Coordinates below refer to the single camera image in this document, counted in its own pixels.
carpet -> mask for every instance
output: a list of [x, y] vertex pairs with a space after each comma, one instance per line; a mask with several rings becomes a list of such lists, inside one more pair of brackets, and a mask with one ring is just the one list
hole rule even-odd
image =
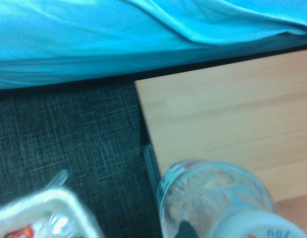
[[161, 237], [132, 79], [0, 91], [0, 205], [60, 170], [106, 237]]

turquoise fabric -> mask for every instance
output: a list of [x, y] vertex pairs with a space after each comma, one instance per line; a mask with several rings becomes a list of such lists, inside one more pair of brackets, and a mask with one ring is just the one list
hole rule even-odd
[[0, 0], [0, 89], [307, 44], [307, 0]]

plastic container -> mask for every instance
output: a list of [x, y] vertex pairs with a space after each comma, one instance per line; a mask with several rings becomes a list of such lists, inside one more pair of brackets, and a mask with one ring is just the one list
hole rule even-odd
[[[16, 199], [0, 208], [0, 238], [37, 222], [43, 223], [46, 232], [39, 237], [48, 238], [105, 238], [94, 215], [79, 202], [70, 190], [61, 185], [68, 177], [67, 171], [61, 171], [41, 191]], [[48, 233], [53, 218], [62, 219], [57, 233]]]
[[231, 164], [176, 163], [162, 178], [157, 199], [164, 238], [307, 238], [275, 214], [257, 177]]

wooden table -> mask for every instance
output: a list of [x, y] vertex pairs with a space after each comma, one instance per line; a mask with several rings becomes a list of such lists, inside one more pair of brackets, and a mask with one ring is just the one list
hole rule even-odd
[[187, 158], [256, 174], [307, 233], [307, 50], [136, 82], [151, 185]]

plastic bottle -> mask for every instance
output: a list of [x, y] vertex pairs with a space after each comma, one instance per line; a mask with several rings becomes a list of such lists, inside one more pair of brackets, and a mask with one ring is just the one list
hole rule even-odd
[[231, 164], [176, 163], [162, 178], [157, 199], [164, 238], [307, 238], [275, 214], [257, 177]]

